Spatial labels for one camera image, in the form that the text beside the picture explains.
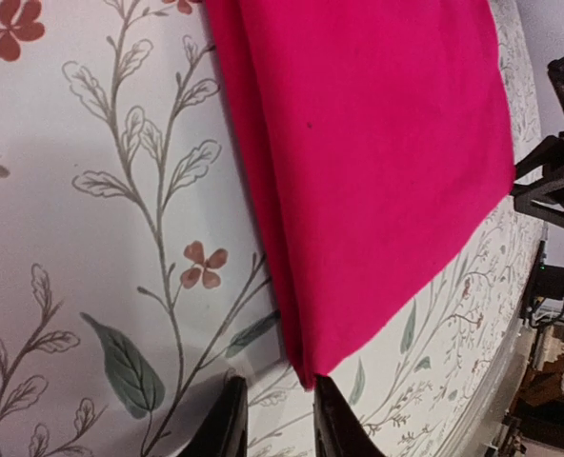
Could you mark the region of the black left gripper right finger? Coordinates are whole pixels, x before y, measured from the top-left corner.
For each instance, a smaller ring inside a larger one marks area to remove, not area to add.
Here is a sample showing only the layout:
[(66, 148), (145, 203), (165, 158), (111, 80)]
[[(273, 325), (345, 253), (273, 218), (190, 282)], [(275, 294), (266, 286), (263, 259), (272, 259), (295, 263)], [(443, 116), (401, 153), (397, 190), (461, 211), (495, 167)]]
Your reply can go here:
[(315, 378), (313, 415), (316, 456), (384, 457), (331, 377)]

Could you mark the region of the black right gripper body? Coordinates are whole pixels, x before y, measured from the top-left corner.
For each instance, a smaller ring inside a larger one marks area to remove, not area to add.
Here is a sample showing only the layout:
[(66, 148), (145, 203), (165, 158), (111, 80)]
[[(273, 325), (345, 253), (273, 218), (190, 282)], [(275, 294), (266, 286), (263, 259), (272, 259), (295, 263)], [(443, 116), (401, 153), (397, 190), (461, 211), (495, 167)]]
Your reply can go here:
[(540, 169), (530, 184), (514, 183), (514, 210), (564, 229), (564, 131), (547, 136), (515, 165), (517, 180)]

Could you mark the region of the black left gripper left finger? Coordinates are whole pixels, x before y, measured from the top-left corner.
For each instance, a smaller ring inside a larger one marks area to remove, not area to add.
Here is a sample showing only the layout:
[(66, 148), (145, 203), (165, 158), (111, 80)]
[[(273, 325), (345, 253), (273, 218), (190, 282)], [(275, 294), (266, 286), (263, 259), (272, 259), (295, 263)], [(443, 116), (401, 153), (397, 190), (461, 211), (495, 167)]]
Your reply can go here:
[(181, 457), (246, 457), (247, 439), (248, 385), (244, 377), (233, 376)]

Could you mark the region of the magenta t-shirt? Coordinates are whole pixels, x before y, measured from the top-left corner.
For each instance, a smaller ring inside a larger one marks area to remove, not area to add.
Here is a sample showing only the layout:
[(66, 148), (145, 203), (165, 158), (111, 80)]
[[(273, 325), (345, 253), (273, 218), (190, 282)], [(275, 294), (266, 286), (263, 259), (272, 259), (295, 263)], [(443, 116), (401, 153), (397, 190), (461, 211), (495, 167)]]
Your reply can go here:
[(364, 346), (514, 181), (486, 1), (205, 5), (287, 356)]

